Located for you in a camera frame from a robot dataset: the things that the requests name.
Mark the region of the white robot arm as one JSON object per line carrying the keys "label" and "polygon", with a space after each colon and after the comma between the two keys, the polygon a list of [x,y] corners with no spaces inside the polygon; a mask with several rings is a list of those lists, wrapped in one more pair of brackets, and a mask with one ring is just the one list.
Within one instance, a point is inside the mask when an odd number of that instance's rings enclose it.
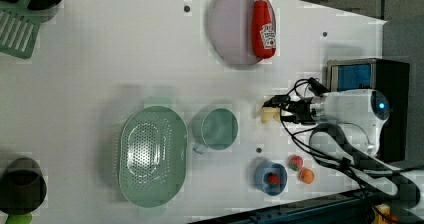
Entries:
{"label": "white robot arm", "polygon": [[404,208],[423,203],[423,191],[408,178],[416,167],[395,169],[376,159],[390,117],[389,102],[381,92],[321,91],[297,100],[275,95],[264,102],[260,116],[262,122],[274,119],[305,126],[308,141],[300,141],[295,133],[290,134],[292,140],[319,165],[343,173],[361,188]]}

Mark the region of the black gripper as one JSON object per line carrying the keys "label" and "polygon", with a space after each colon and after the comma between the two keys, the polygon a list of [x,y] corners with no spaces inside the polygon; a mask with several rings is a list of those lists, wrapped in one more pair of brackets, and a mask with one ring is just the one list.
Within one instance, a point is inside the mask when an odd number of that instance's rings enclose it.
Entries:
{"label": "black gripper", "polygon": [[264,107],[281,108],[280,121],[294,124],[315,124],[311,114],[311,98],[290,100],[289,95],[275,95],[265,101]]}

